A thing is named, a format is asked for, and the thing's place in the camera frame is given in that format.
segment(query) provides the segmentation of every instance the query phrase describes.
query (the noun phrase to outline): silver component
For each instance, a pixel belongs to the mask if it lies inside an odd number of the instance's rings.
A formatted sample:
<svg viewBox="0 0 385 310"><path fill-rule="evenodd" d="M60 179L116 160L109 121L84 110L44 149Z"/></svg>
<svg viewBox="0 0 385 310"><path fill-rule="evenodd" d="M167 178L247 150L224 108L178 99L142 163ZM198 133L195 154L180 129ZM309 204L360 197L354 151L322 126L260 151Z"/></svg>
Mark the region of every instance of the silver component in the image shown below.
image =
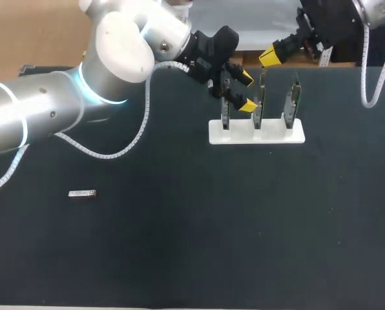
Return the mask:
<svg viewBox="0 0 385 310"><path fill-rule="evenodd" d="M164 53L169 51L169 45L166 42L163 42L161 44L161 51L164 52Z"/></svg>
<svg viewBox="0 0 385 310"><path fill-rule="evenodd" d="M385 24L385 0L352 0L362 22L371 29Z"/></svg>
<svg viewBox="0 0 385 310"><path fill-rule="evenodd" d="M82 76L93 92L107 100L123 101L136 91L133 83L123 81L102 63L96 50L96 27L92 30L87 55L82 63Z"/></svg>
<svg viewBox="0 0 385 310"><path fill-rule="evenodd" d="M78 123L109 118L119 107L88 96L76 68L0 85L0 152L67 131Z"/></svg>
<svg viewBox="0 0 385 310"><path fill-rule="evenodd" d="M319 58L319 66L320 67L327 67L330 62L330 58L332 56L333 47L328 48L327 50L324 50Z"/></svg>
<svg viewBox="0 0 385 310"><path fill-rule="evenodd" d="M147 22L148 31L144 38L154 53L157 61L168 61L177 58L187 46L191 34L191 23L181 21L179 14L164 0L161 5L151 5L150 17ZM166 42L170 50L163 52L161 43Z"/></svg>
<svg viewBox="0 0 385 310"><path fill-rule="evenodd" d="M34 65L23 65L20 68L19 73L20 74L25 73L27 69L35 69L35 66Z"/></svg>
<svg viewBox="0 0 385 310"><path fill-rule="evenodd" d="M70 191L68 197L71 198L95 198L96 191Z"/></svg>

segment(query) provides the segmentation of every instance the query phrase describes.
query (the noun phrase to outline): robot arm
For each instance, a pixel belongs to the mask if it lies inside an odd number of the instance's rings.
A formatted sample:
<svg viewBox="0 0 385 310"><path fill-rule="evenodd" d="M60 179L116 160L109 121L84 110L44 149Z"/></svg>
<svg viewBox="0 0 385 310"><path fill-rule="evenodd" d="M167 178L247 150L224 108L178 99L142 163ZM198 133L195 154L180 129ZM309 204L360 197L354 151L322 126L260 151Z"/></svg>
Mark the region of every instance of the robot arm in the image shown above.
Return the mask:
<svg viewBox="0 0 385 310"><path fill-rule="evenodd" d="M182 62L199 83L227 73L246 85L253 81L228 63L238 44L228 27L214 38L192 34L190 24L162 0L80 0L79 6L93 27L78 67L0 83L0 153L108 119L132 97L134 84L151 75L155 61ZM256 107L231 89L213 87L211 94L237 108Z"/></svg>
<svg viewBox="0 0 385 310"><path fill-rule="evenodd" d="M265 67L281 65L302 47L316 58L323 49L385 24L385 0L300 0L296 34L275 41L261 56Z"/></svg>

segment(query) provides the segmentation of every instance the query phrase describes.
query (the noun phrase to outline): silver robot arm segment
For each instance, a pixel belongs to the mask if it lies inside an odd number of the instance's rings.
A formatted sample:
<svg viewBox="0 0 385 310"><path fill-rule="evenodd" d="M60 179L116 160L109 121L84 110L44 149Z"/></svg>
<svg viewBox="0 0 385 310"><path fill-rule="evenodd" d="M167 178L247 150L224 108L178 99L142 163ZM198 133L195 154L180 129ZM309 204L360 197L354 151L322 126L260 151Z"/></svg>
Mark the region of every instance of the silver robot arm segment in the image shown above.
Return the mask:
<svg viewBox="0 0 385 310"><path fill-rule="evenodd" d="M66 72L0 83L0 153L109 118L155 60L178 57L191 26L161 0L81 0L92 20L85 60Z"/></svg>

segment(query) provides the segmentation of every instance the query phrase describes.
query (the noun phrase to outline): small metal part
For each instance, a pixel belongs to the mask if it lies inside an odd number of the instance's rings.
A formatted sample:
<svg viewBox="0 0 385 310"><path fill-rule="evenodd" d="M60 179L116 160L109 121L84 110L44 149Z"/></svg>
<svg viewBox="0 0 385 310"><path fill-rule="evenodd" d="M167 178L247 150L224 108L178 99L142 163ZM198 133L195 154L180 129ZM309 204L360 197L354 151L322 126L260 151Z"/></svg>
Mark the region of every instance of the small metal part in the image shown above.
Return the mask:
<svg viewBox="0 0 385 310"><path fill-rule="evenodd" d="M230 130L230 104L225 98L221 98L221 121L223 129Z"/></svg>
<svg viewBox="0 0 385 310"><path fill-rule="evenodd" d="M300 86L300 82L296 75L296 81L293 83L290 91L287 93L286 104L284 105L284 121L286 123L287 129L293 129L301 94L302 87Z"/></svg>
<svg viewBox="0 0 385 310"><path fill-rule="evenodd" d="M161 43L161 52L168 52L169 51L169 45L166 42Z"/></svg>
<svg viewBox="0 0 385 310"><path fill-rule="evenodd" d="M260 86L258 89L258 94L255 97L255 103L257 104L256 110L253 112L253 122L256 130L260 130L262 128L262 120L263 120L263 108L265 101L265 75L267 74L266 69L262 69L262 73L260 74Z"/></svg>
<svg viewBox="0 0 385 310"><path fill-rule="evenodd" d="M224 89L227 90L230 87L230 80L225 79ZM230 102L224 97L221 98L221 121L223 123L224 130L230 130Z"/></svg>
<svg viewBox="0 0 385 310"><path fill-rule="evenodd" d="M322 54L320 55L319 59L319 66L320 67L327 67L330 62L330 58L332 56L333 47L328 48L327 50L324 50Z"/></svg>
<svg viewBox="0 0 385 310"><path fill-rule="evenodd" d="M33 70L33 69L35 69L34 65L23 65L23 67L20 68L19 73L24 74L26 73L26 71Z"/></svg>
<svg viewBox="0 0 385 310"><path fill-rule="evenodd" d="M70 191L69 197L71 198L96 198L96 191Z"/></svg>

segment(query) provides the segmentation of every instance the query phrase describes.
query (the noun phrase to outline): white stand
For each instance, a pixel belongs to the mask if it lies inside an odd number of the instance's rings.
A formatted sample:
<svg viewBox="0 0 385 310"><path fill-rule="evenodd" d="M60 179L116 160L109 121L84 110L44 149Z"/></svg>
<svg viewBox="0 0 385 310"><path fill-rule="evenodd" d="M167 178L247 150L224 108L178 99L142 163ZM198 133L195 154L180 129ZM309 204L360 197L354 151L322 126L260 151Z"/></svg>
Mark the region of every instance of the white stand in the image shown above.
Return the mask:
<svg viewBox="0 0 385 310"><path fill-rule="evenodd" d="M295 120L293 129L287 129L284 118L263 119L260 130L254 128L252 119L230 119L230 130L224 130L220 119L209 122L209 139L219 144L297 144L304 143L302 122Z"/></svg>

